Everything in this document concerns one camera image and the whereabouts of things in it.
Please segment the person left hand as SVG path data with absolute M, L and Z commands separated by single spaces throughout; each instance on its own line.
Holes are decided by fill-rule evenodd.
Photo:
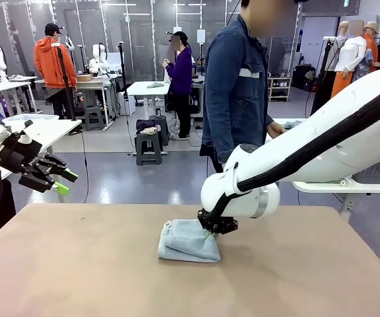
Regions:
M 285 128 L 281 126 L 279 123 L 272 122 L 267 126 L 267 133 L 273 139 L 278 137 L 279 135 L 282 135 L 285 132 Z

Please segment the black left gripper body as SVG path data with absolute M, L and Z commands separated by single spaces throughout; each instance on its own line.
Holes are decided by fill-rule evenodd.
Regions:
M 10 134 L 0 149 L 0 167 L 11 172 L 22 172 L 24 166 L 39 155 L 42 144 L 29 137 L 24 131 Z

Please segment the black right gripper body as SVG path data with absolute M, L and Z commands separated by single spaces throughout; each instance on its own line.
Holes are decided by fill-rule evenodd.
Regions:
M 201 226 L 212 234 L 228 234 L 238 229 L 238 221 L 233 217 L 212 216 L 205 210 L 199 210 L 197 218 Z

